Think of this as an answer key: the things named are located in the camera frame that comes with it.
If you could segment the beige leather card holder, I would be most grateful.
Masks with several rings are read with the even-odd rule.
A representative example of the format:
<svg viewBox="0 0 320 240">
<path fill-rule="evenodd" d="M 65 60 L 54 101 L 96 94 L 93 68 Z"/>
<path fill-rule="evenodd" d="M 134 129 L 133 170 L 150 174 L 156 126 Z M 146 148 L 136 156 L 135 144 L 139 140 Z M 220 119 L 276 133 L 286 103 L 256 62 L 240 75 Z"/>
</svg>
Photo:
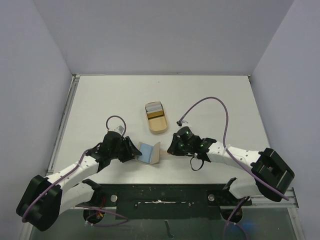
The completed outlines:
<svg viewBox="0 0 320 240">
<path fill-rule="evenodd" d="M 138 150 L 142 153 L 136 156 L 135 159 L 143 164 L 154 165 L 160 161 L 160 157 L 168 155 L 166 150 L 161 149 L 161 143 L 150 145 L 144 142 L 138 143 Z"/>
</svg>

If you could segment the stack of credit cards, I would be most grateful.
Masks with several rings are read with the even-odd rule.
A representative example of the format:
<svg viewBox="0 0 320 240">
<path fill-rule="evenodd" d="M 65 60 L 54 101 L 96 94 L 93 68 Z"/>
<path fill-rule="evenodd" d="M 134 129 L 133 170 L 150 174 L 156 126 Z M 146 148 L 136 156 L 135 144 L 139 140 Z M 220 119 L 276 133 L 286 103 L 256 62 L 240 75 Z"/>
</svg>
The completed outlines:
<svg viewBox="0 0 320 240">
<path fill-rule="evenodd" d="M 154 112 L 159 112 L 163 110 L 163 106 L 161 102 L 150 102 L 145 105 L 145 110 L 147 113 L 154 113 Z"/>
</svg>

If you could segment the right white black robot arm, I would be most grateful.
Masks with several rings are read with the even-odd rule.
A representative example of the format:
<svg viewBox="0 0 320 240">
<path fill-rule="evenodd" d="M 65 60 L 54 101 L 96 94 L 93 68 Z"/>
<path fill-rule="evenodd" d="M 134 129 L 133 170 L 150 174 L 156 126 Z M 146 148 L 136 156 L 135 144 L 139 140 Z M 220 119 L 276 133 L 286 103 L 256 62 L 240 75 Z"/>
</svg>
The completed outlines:
<svg viewBox="0 0 320 240">
<path fill-rule="evenodd" d="M 272 148 L 257 151 L 226 146 L 213 138 L 201 138 L 185 126 L 173 134 L 167 153 L 193 157 L 202 163 L 224 164 L 248 173 L 251 178 L 232 177 L 226 184 L 222 197 L 227 204 L 258 195 L 274 202 L 289 199 L 285 193 L 295 174 Z"/>
</svg>

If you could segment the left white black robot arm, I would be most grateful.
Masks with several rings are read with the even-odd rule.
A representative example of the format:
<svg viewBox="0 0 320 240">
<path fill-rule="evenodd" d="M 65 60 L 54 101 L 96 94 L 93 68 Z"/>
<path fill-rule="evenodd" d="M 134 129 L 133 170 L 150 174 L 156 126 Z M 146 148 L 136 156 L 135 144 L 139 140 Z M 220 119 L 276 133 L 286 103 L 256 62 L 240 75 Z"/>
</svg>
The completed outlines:
<svg viewBox="0 0 320 240">
<path fill-rule="evenodd" d="M 33 177 L 16 213 L 24 223 L 47 230 L 64 211 L 83 203 L 92 206 L 100 203 L 101 186 L 90 176 L 108 167 L 112 160 L 125 163 L 141 155 L 128 136 L 108 131 L 102 142 L 82 153 L 79 161 L 52 175 Z"/>
</svg>

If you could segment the tan oval wooden tray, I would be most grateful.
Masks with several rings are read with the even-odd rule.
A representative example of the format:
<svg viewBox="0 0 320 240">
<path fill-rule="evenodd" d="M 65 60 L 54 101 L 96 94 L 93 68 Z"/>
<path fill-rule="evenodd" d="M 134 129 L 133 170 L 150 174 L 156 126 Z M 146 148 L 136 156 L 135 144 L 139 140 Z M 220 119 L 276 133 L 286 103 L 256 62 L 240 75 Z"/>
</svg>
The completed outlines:
<svg viewBox="0 0 320 240">
<path fill-rule="evenodd" d="M 152 134 L 159 135 L 167 131 L 168 120 L 165 114 L 164 107 L 163 107 L 163 110 L 161 111 L 147 113 L 146 106 L 145 106 L 145 113 L 147 117 L 148 128 Z"/>
</svg>

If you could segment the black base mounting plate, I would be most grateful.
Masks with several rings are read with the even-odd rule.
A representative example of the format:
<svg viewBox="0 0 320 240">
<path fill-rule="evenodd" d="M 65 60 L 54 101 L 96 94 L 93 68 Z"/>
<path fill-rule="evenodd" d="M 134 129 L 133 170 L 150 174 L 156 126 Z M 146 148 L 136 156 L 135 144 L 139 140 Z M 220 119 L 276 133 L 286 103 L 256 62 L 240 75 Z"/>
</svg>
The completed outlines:
<svg viewBox="0 0 320 240">
<path fill-rule="evenodd" d="M 186 220 L 202 218 L 238 223 L 240 200 L 224 184 L 101 184 L 84 206 L 116 209 L 129 220 Z"/>
</svg>

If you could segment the aluminium extrusion rail left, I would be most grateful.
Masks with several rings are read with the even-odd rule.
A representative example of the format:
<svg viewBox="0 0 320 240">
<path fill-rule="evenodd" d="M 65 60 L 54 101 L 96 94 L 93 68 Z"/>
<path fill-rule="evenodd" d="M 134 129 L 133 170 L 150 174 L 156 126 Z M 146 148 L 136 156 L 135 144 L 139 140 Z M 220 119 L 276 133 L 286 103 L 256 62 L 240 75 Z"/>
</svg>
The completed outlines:
<svg viewBox="0 0 320 240">
<path fill-rule="evenodd" d="M 61 121 L 59 124 L 59 128 L 58 128 L 58 133 L 56 136 L 56 140 L 54 143 L 54 148 L 53 148 L 53 152 L 50 158 L 50 162 L 48 164 L 48 168 L 46 173 L 47 174 L 51 174 L 54 172 L 55 169 L 55 163 L 58 157 L 58 153 L 61 147 L 61 143 L 62 143 L 62 139 L 64 136 L 64 132 L 67 126 L 67 122 L 68 122 L 68 118 L 70 115 L 70 111 L 71 111 L 71 107 L 74 101 L 74 97 L 77 91 L 77 87 L 79 84 L 79 80 L 80 80 L 80 75 L 79 74 L 73 74 L 72 75 L 72 80 L 71 80 L 71 84 L 70 84 L 70 88 L 68 91 L 68 95 L 67 95 L 67 99 L 65 102 L 65 106 L 63 109 L 63 113 L 62 113 L 62 117 L 61 117 Z"/>
</svg>

